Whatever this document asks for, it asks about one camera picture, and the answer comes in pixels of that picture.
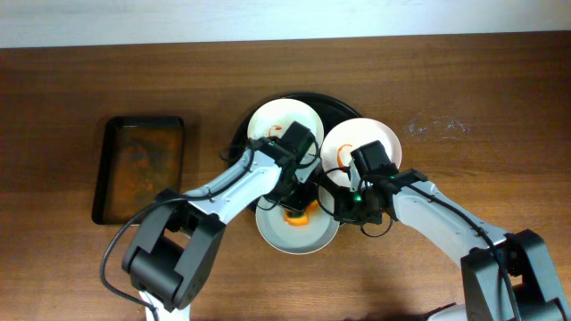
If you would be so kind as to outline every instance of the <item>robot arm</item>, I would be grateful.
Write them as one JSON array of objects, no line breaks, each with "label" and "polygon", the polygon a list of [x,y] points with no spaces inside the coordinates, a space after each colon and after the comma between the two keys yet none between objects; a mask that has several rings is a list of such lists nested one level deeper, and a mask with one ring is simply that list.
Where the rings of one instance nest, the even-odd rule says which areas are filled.
[{"label": "robot arm", "polygon": [[[226,224],[258,197],[304,182],[319,164],[319,157],[306,157],[314,142],[313,134],[294,122],[277,140],[252,141],[242,158],[209,184],[184,195],[159,194],[123,257],[131,284],[168,312],[188,306],[210,274]],[[167,238],[165,229],[190,236],[187,247]]]},{"label": "robot arm", "polygon": [[[506,241],[504,235],[508,231],[490,225],[464,210],[444,196],[433,182],[418,181],[412,185],[461,210],[485,231],[495,245]],[[443,206],[431,202],[409,187],[403,187],[399,193],[393,196],[393,206],[396,218],[402,224],[419,231],[446,253],[458,267],[460,267],[460,259],[468,255],[472,249],[488,248],[482,237],[462,218]]]},{"label": "robot arm", "polygon": [[[187,202],[165,202],[157,207],[145,218],[123,258],[122,267],[130,274],[133,286],[143,296],[150,295],[147,299],[161,302],[161,314],[172,319],[174,315],[167,312],[184,309],[202,289],[226,224],[256,198],[271,195],[281,200],[308,179],[319,164],[317,156],[305,155],[313,142],[309,130],[294,123],[277,141],[262,138],[252,142],[232,168],[208,185],[185,193]],[[571,319],[567,298],[538,235],[531,231],[512,235],[483,222],[446,198],[419,172],[400,173],[380,142],[362,146],[352,156],[352,184],[341,192],[345,196],[335,197],[334,218],[343,219],[338,210],[347,208],[344,200],[355,208],[352,195],[361,193],[362,178],[374,177],[366,181],[364,191],[382,196],[377,207],[418,230],[462,269],[466,307],[447,309],[433,315],[431,321],[455,316],[511,320],[514,314],[509,289],[499,278],[503,267],[513,276],[523,276],[523,283],[514,287],[513,293],[524,320]],[[167,191],[157,202],[175,198],[180,195]],[[434,199],[458,210],[477,229]],[[368,220],[380,223],[380,217]],[[191,236],[190,243],[181,248],[165,237],[165,229],[184,231]],[[493,252],[481,233],[491,240]]]},{"label": "robot arm", "polygon": [[[462,270],[466,306],[446,309],[428,320],[513,320],[516,312],[528,321],[571,319],[567,297],[539,235],[530,230],[510,234],[462,209],[416,170],[399,173],[380,142],[353,151],[352,167],[357,169],[351,173],[352,189],[359,190],[366,181],[364,191],[380,198],[382,210],[419,231]],[[522,276],[522,283],[512,286],[505,272]]]}]

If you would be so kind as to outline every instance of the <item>orange food item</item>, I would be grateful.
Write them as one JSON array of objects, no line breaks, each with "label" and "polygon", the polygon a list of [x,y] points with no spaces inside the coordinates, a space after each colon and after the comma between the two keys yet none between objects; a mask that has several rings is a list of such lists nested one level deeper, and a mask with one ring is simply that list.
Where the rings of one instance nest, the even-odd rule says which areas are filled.
[{"label": "orange food item", "polygon": [[284,221],[291,226],[306,226],[310,223],[310,214],[315,212],[318,208],[319,204],[316,201],[313,201],[303,212],[303,215],[299,218],[290,218],[287,215],[287,212],[284,215]]},{"label": "orange food item", "polygon": [[341,150],[345,147],[353,147],[353,145],[351,144],[344,144],[341,145],[341,147],[339,147],[339,149],[337,150],[337,165],[339,165],[339,167],[343,167],[343,162],[341,161]]}]

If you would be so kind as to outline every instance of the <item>orange object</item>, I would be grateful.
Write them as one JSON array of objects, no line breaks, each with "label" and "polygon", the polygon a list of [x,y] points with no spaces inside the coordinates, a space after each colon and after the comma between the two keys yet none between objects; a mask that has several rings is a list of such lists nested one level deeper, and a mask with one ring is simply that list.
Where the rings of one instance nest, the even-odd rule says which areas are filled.
[{"label": "orange object", "polygon": [[341,147],[339,147],[339,149],[337,150],[337,165],[339,165],[339,167],[343,167],[343,162],[341,161],[341,150],[345,147],[353,147],[353,145],[351,144],[345,144],[345,145],[341,145]]},{"label": "orange object", "polygon": [[285,212],[284,215],[284,221],[291,225],[291,226],[306,226],[310,223],[310,214],[315,212],[315,210],[318,208],[319,204],[316,201],[313,201],[303,212],[303,215],[300,216],[299,218],[290,218],[287,215],[287,211]]},{"label": "orange object", "polygon": [[281,130],[281,129],[282,129],[282,127],[279,125],[274,125],[274,126],[270,127],[268,129],[268,137],[272,137],[272,134],[271,134],[272,130]]}]

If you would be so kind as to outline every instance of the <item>white plate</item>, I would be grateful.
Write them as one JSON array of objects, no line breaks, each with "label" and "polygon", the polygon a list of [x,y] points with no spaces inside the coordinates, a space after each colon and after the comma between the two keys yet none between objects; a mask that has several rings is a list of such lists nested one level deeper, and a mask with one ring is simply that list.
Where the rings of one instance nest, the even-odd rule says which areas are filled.
[{"label": "white plate", "polygon": [[[319,199],[326,209],[333,211],[334,199],[324,188],[319,188]],[[271,202],[261,197],[258,204],[268,209]],[[318,207],[310,215],[307,226],[291,226],[284,221],[286,212],[281,206],[272,210],[256,209],[256,225],[261,236],[271,246],[289,254],[309,254],[328,245],[335,237],[339,222]]]},{"label": "white plate", "polygon": [[[323,123],[319,115],[306,103],[288,98],[273,100],[258,108],[248,123],[247,135],[250,139],[281,137],[294,121],[307,127],[319,145],[323,143]],[[314,155],[315,146],[308,153]]]},{"label": "white plate", "polygon": [[[343,145],[350,144],[339,152],[339,158],[344,166],[351,161],[351,152],[374,141],[380,141],[385,148],[389,159],[398,168],[401,166],[402,150],[401,143],[396,134],[385,124],[374,119],[349,119],[335,126],[321,147],[321,165],[324,171],[339,167],[337,151]],[[327,174],[333,182],[339,186],[350,186],[347,174],[341,171],[333,171]]]}]

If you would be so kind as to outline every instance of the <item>black plate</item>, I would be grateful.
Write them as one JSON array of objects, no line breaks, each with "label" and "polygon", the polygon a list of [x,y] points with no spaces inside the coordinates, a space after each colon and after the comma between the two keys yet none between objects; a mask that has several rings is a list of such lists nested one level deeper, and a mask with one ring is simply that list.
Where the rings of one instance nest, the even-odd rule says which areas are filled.
[{"label": "black plate", "polygon": [[[268,99],[266,102],[279,99],[279,98],[290,98],[298,100],[302,103],[307,103],[313,110],[319,115],[321,118],[321,122],[323,123],[323,132],[324,137],[327,136],[329,131],[333,129],[335,126],[339,125],[340,123],[348,120],[348,119],[355,119],[361,118],[362,116],[355,111],[351,106],[348,104],[335,99],[334,97],[316,93],[292,93],[287,95],[281,95],[278,97],[272,97]],[[250,113],[246,119],[240,124],[236,134],[234,135],[234,139],[232,139],[232,143],[230,148],[228,149],[228,166],[234,165],[237,160],[242,156],[244,152],[244,147],[248,141],[247,131],[248,131],[248,123],[250,123],[250,118],[252,115],[260,108],[260,106],[256,107],[254,111]],[[253,201],[248,205],[248,209],[251,211],[256,210],[256,204],[258,200]]]}]

